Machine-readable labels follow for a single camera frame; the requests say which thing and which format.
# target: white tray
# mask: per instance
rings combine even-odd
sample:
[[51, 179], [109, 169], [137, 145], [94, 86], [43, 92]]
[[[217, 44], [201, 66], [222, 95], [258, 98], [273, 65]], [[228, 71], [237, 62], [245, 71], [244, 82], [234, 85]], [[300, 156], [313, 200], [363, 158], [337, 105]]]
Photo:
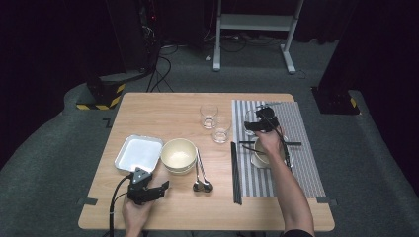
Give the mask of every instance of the white tray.
[[160, 158], [163, 141], [159, 138], [131, 135], [124, 142], [115, 160], [115, 166], [122, 171], [134, 172], [140, 168], [151, 173]]

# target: person's left hand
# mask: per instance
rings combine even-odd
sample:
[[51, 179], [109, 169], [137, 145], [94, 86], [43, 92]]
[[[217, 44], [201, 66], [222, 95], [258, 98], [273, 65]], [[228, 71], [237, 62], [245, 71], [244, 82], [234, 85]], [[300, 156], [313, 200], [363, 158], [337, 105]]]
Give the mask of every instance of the person's left hand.
[[127, 197], [124, 199], [123, 217], [126, 224], [126, 237], [139, 236], [153, 204], [154, 200], [144, 205], [137, 205]]

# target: gray carpet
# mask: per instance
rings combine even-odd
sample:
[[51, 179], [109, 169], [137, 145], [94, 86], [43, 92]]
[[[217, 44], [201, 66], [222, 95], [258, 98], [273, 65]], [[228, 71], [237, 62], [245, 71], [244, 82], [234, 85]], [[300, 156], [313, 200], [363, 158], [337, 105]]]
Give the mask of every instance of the gray carpet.
[[[212, 50], [162, 49], [171, 63], [166, 82], [175, 92], [290, 93], [299, 103], [320, 178], [336, 227], [317, 236], [419, 236], [419, 201], [391, 157], [360, 92], [351, 91], [361, 115], [322, 115], [311, 95], [336, 43], [294, 42], [297, 74], [288, 74], [278, 45], [248, 45], [221, 52], [221, 70], [212, 71]], [[226, 50], [240, 44], [224, 43]], [[168, 63], [160, 59], [164, 74]], [[145, 92], [148, 77], [126, 84], [126, 92]], [[82, 230], [78, 218], [105, 147], [111, 111], [78, 111], [85, 85], [63, 98], [65, 109], [34, 132], [0, 173], [0, 236], [102, 236]], [[154, 89], [170, 92], [161, 83]], [[279, 232], [267, 232], [277, 236]]]

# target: striped placemat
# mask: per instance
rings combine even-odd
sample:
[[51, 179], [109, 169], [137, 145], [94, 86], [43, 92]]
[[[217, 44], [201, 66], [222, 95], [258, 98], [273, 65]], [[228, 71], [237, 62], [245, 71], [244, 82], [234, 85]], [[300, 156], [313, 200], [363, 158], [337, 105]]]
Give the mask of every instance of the striped placemat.
[[[244, 197], [276, 196], [271, 170], [257, 168], [251, 163], [252, 152], [244, 149], [238, 141], [252, 140], [253, 135], [246, 134], [243, 126], [246, 112], [257, 110], [265, 101], [232, 101], [233, 140], [237, 144], [237, 159], [240, 174], [241, 191]], [[282, 102], [271, 106], [285, 130], [289, 141], [300, 141], [302, 146], [289, 146], [293, 161], [293, 175], [298, 180], [307, 198], [325, 197], [318, 175], [317, 166], [311, 151], [297, 102]]]

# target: sleeve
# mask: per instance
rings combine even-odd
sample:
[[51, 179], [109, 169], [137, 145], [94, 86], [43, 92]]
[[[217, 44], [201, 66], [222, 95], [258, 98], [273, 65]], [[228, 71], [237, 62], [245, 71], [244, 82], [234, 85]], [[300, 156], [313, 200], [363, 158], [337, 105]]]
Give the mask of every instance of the sleeve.
[[294, 230], [287, 231], [283, 235], [283, 237], [313, 237], [313, 236], [303, 230], [294, 229]]

